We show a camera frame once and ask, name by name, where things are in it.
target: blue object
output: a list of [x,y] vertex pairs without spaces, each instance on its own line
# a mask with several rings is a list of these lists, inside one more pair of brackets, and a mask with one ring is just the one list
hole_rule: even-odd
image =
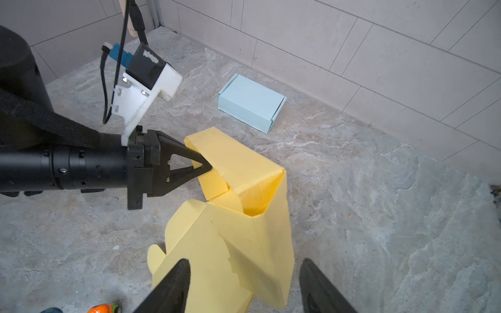
[[267,134],[287,97],[240,74],[217,95],[217,108]]
[[[111,51],[110,51],[109,56],[112,59],[114,59],[115,61],[118,60],[118,51],[119,50],[120,50],[120,45],[115,44],[115,45],[113,45],[113,49],[111,49]],[[132,57],[133,57],[133,55],[131,53],[128,53],[127,51],[124,50],[122,52],[122,60],[121,60],[120,64],[125,68],[129,67],[130,60],[132,60]]]

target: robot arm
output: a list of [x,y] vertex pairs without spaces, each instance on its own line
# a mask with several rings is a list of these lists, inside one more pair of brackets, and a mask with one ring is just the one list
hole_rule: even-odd
[[[103,134],[54,113],[35,59],[16,33],[0,26],[0,193],[17,196],[44,190],[99,192],[127,188],[128,209],[141,209],[143,194],[163,196],[208,172],[199,153],[137,123],[156,96],[174,95],[182,77],[142,44],[115,86],[112,113],[124,132]],[[202,165],[170,170],[177,154]]]

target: black strap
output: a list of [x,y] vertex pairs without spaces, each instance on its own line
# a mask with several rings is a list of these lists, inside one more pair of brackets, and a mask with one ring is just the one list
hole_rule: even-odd
[[0,113],[14,116],[56,135],[55,143],[98,148],[98,131],[46,110],[33,101],[22,99],[0,88]]

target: cardboard box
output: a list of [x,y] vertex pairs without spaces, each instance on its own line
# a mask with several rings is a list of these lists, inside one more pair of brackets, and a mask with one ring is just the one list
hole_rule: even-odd
[[240,74],[219,91],[217,108],[267,134],[287,97]]

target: gray stone floor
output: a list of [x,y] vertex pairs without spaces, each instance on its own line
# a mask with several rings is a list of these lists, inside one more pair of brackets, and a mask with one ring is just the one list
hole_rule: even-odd
[[[249,312],[302,312],[305,257],[359,313],[501,311],[501,231],[486,183],[188,38],[156,29],[149,41],[184,82],[172,102],[153,103],[145,128],[182,140],[215,126],[288,171],[296,256],[289,304],[277,310],[255,299]],[[109,81],[113,72],[109,62]],[[269,134],[217,109],[234,73],[287,96]],[[58,113],[120,133],[118,118],[100,123],[100,84],[94,61],[48,91]],[[192,198],[203,200],[196,180],[131,212],[123,189],[2,196],[0,311],[86,312],[120,301],[132,312],[151,287],[149,245],[162,242],[169,218]]]

